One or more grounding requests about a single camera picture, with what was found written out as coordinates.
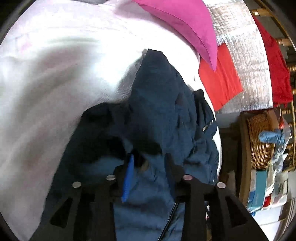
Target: pink pillow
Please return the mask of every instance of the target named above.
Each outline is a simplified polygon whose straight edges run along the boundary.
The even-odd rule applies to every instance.
[[[182,34],[215,71],[217,42],[210,12],[202,0],[133,0]]]

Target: folded red cloth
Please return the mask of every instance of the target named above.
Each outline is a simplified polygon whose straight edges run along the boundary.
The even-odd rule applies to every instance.
[[[198,73],[215,111],[243,91],[226,44],[218,47],[216,71],[201,59]]]
[[[279,104],[286,105],[293,101],[290,71],[287,69],[286,62],[276,40],[266,31],[256,17],[253,18],[262,36],[267,55],[274,107],[277,107]]]

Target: wicker basket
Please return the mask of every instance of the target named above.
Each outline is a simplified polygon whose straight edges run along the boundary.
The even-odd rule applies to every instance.
[[[272,131],[269,116],[266,113],[255,115],[248,120],[251,144],[252,169],[266,170],[274,153],[274,144],[262,143],[258,139],[261,131]]]

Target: foil insulation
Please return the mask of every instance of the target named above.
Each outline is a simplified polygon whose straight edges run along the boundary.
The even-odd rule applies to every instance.
[[[260,32],[241,0],[203,0],[210,10],[217,44],[227,44],[240,77],[243,92],[217,113],[233,113],[273,107],[271,80]]]

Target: white blanket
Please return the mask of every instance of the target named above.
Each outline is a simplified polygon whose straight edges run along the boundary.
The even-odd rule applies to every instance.
[[[127,98],[148,48],[204,90],[191,45],[130,0],[39,0],[10,29],[0,46],[0,212],[20,240],[39,224],[81,114]],[[218,130],[214,141],[221,154]]]

